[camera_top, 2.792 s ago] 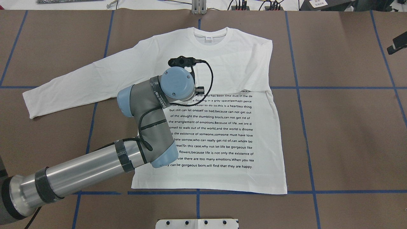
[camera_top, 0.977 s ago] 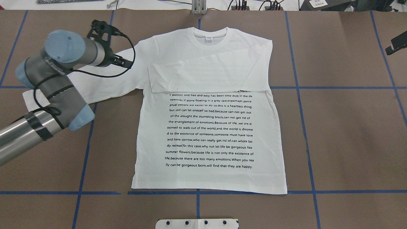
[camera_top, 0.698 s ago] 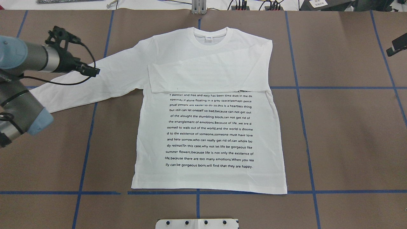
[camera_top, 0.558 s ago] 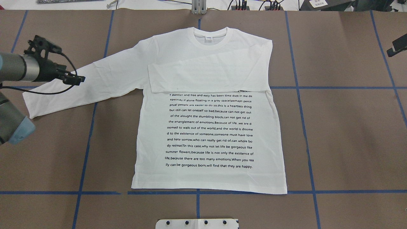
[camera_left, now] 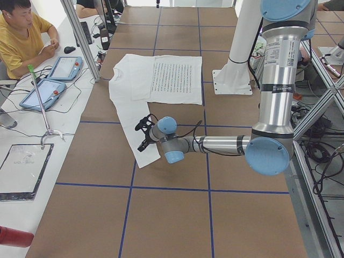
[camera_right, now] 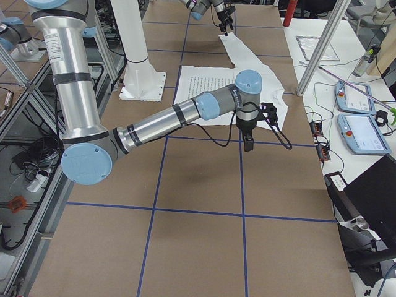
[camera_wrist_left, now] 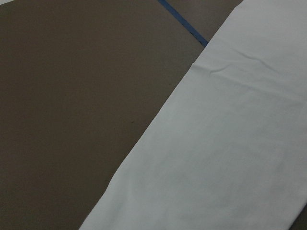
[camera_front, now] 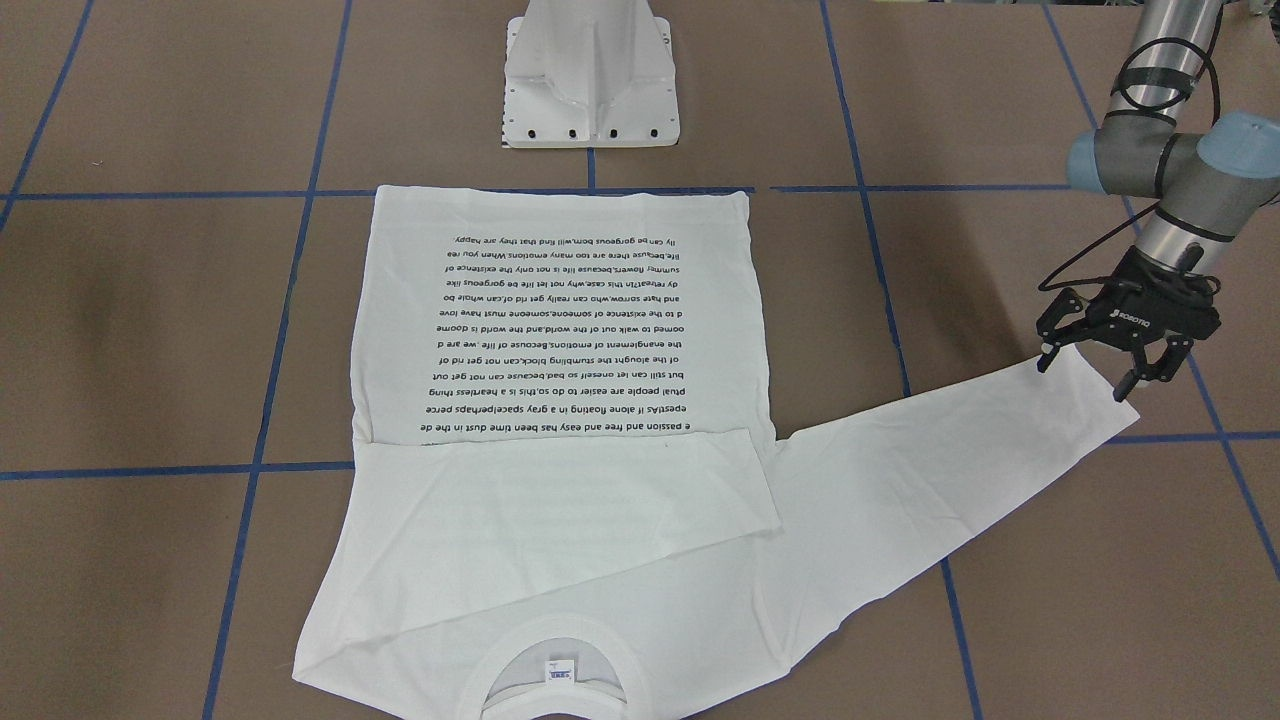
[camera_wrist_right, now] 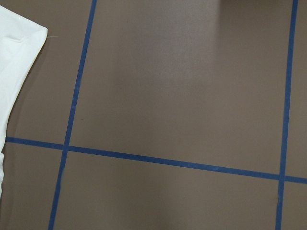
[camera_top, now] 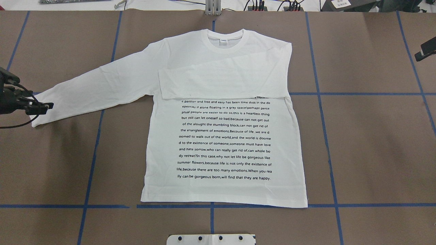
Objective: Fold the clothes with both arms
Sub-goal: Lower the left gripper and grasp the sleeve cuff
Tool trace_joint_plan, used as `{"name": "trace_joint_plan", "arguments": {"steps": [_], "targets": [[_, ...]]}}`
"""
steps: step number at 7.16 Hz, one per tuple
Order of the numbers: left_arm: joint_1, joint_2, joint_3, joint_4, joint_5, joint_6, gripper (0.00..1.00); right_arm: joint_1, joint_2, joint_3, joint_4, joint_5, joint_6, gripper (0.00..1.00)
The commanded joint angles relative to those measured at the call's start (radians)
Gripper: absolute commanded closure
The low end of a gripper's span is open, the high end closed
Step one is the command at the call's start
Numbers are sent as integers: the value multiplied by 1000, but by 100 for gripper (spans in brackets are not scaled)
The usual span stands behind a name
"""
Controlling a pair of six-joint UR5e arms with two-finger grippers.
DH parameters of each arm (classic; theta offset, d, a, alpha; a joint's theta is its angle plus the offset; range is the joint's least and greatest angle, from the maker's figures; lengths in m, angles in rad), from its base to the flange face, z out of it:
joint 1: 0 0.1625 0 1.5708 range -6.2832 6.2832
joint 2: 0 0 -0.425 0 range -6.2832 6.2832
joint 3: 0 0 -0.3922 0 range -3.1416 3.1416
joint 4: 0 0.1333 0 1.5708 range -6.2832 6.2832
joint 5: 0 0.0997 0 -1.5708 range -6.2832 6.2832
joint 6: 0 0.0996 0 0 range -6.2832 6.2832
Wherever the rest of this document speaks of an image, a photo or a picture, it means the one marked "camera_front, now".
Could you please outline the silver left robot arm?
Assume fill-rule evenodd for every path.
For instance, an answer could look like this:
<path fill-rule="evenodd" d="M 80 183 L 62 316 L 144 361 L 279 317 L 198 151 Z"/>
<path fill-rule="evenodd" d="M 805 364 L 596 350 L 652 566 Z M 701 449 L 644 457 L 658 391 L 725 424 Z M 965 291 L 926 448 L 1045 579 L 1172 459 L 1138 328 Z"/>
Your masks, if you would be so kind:
<path fill-rule="evenodd" d="M 1101 127 L 1068 155 L 1073 188 L 1149 199 L 1144 227 L 1115 269 L 1085 299 L 1078 281 L 1051 272 L 1039 290 L 1053 301 L 1036 324 L 1039 372 L 1068 346 L 1092 341 L 1132 357 L 1116 383 L 1123 401 L 1137 387 L 1171 380 L 1193 346 L 1220 327 L 1215 264 L 1254 213 L 1277 200 L 1277 122 L 1222 113 L 1203 135 L 1178 129 L 1201 81 L 1219 94 L 1212 63 L 1220 1 L 1148 1 L 1132 50 L 1110 90 Z"/>

